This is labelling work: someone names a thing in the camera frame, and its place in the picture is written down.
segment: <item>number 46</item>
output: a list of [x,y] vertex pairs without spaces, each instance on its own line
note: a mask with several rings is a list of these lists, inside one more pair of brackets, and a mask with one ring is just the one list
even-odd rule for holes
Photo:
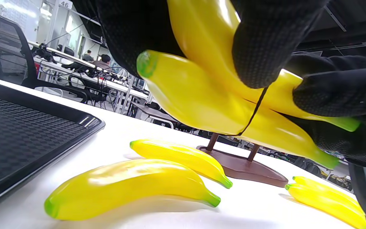
[[69,7],[69,3],[65,3],[64,1],[60,3],[62,6],[68,8]]

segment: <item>wooden banana stand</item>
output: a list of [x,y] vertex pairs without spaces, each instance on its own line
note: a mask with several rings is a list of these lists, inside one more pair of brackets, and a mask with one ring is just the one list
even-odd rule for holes
[[259,145],[254,144],[250,155],[245,158],[213,149],[217,139],[218,134],[213,133],[208,146],[197,146],[197,149],[215,158],[222,165],[225,175],[228,177],[257,181],[278,187],[285,187],[288,183],[288,180],[282,174],[257,161],[253,161],[260,148]]

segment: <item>plastic tray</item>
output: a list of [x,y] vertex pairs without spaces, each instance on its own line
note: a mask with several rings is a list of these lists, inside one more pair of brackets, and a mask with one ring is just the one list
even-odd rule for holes
[[89,113],[0,85],[0,197],[104,126]]

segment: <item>white table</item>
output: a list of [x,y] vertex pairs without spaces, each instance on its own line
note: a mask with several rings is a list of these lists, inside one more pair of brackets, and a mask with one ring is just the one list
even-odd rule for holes
[[[0,229],[351,229],[349,225],[311,207],[289,200],[284,188],[252,181],[231,179],[231,189],[203,178],[206,186],[221,197],[212,208],[201,203],[173,198],[147,198],[83,222],[58,221],[47,216],[43,203],[67,179],[101,165],[136,158],[129,142],[156,138],[191,147],[206,145],[208,139],[158,126],[107,110],[77,103],[8,82],[0,84],[56,103],[91,113],[106,127],[67,157],[47,168],[29,183],[0,202]],[[215,148],[236,155],[249,151],[224,145]],[[259,161],[285,177],[305,176],[352,194],[286,161],[257,154]]]

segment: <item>fake banana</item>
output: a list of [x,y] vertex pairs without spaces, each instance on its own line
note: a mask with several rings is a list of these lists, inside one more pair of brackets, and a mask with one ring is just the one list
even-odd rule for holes
[[138,56],[137,69],[161,107],[188,126],[225,135],[243,131],[238,138],[310,158],[327,168],[339,163],[303,129],[273,110],[260,107],[247,127],[255,103],[230,93],[188,59],[145,51]]
[[174,161],[219,182],[226,188],[231,188],[233,185],[225,176],[220,163],[205,152],[185,145],[151,139],[132,141],[129,146],[142,157]]
[[[186,57],[228,91],[257,103],[263,89],[247,87],[234,67],[231,51],[240,19],[231,1],[167,0],[167,5],[174,37]],[[325,121],[347,131],[357,129],[359,122],[355,119],[317,116],[298,108],[293,102],[292,91],[301,82],[300,77],[282,70],[269,86],[261,106],[302,119]]]
[[322,210],[356,229],[366,229],[365,214],[351,208],[349,199],[334,195],[331,191],[323,192],[302,184],[287,184],[285,188],[297,201]]
[[220,198],[184,165],[159,159],[123,161],[86,171],[60,185],[45,201],[59,220],[86,220],[134,200],[173,195],[216,207]]
[[356,212],[362,212],[364,214],[364,211],[362,210],[360,204],[354,198],[343,192],[340,192],[325,184],[321,184],[317,181],[311,180],[307,177],[293,177],[293,180],[296,181],[297,184],[326,193],[327,195],[332,196],[332,198],[335,200],[345,200],[344,205],[348,206],[350,209],[354,209]]

